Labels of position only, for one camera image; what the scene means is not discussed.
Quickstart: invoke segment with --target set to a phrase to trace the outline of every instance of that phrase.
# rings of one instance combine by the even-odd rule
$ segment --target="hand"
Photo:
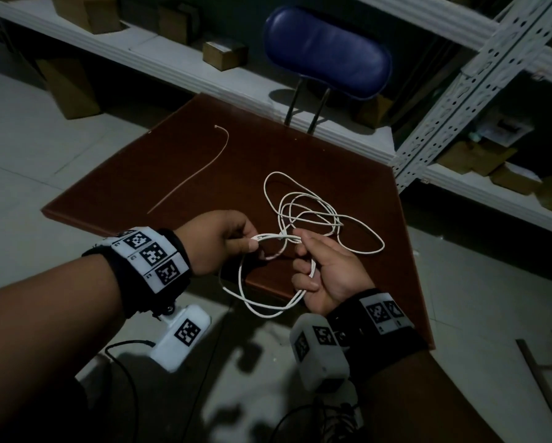
[[[296,245],[296,254],[307,253],[317,262],[313,278],[310,261],[295,259],[292,267],[299,273],[292,276],[295,289],[306,289],[305,305],[312,313],[327,315],[349,297],[372,289],[375,284],[358,257],[333,239],[312,231],[294,229],[302,243]]]
[[[250,239],[257,230],[240,211],[216,210],[196,216],[175,230],[190,259],[194,275],[218,270],[228,258],[255,252],[259,243]]]

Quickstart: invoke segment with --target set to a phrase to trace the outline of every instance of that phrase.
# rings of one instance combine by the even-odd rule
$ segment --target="gray floor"
[[[0,286],[76,258],[96,241],[39,209],[146,131],[109,114],[65,120],[32,78],[0,47]],[[130,108],[151,115],[146,106]],[[515,343],[526,339],[540,363],[552,363],[552,281],[532,267],[444,239],[441,229],[417,227],[409,234],[434,357],[506,442],[552,442],[552,416]],[[289,409],[310,401],[288,344],[294,314],[259,320],[222,293],[213,277],[198,280],[179,301],[196,303],[213,318],[179,372],[163,372],[147,358],[147,347],[116,349],[139,388],[143,439],[266,441]],[[163,332],[160,322],[141,314],[114,341],[154,340]],[[127,441],[130,391],[122,373],[114,375],[106,437]],[[284,439],[298,438],[289,433]]]

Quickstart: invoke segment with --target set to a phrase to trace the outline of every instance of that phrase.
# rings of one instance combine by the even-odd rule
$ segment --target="fingernail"
[[[259,242],[255,239],[249,240],[249,251],[255,252],[259,248]]]

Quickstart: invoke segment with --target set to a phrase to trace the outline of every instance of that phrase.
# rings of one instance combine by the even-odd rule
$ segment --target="chair backrest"
[[[383,46],[299,7],[279,7],[270,14],[264,48],[274,64],[356,99],[380,92],[392,70]]]

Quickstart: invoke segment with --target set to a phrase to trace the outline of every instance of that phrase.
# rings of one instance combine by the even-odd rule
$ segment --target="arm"
[[[211,211],[175,231],[194,275],[257,249],[238,211]],[[74,376],[124,323],[105,258],[91,255],[0,289],[0,424],[46,384]]]
[[[300,257],[320,268],[311,279],[307,260],[295,259],[296,289],[306,289],[313,313],[327,315],[348,298],[375,284],[360,260],[333,239],[295,229]],[[356,385],[365,426],[373,441],[500,442],[500,438],[460,393],[429,351],[419,351]]]

